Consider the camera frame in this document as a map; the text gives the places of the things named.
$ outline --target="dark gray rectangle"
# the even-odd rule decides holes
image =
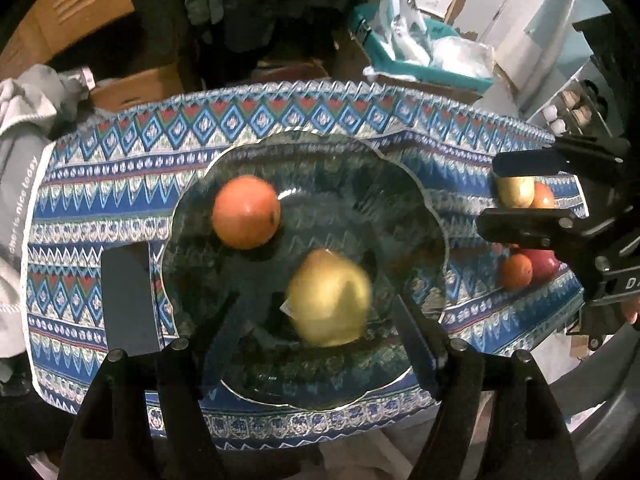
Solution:
[[[159,351],[148,243],[107,249],[100,266],[109,350],[121,348],[131,356]]]

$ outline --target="dark glass plate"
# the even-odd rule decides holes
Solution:
[[[210,212],[221,187],[242,174],[275,188],[282,217],[268,244],[238,254],[222,246]],[[290,278],[320,247],[360,264],[373,283],[366,332],[335,348],[307,345],[280,309]],[[178,333],[190,336],[230,293],[247,294],[246,278],[255,276],[260,298],[223,382],[255,402],[329,410],[404,376],[410,365],[391,321],[394,302],[402,292],[438,319],[446,256],[440,221],[408,170],[362,140],[283,132],[223,153],[185,193],[162,258],[162,281]],[[390,262],[393,273],[385,270]]]

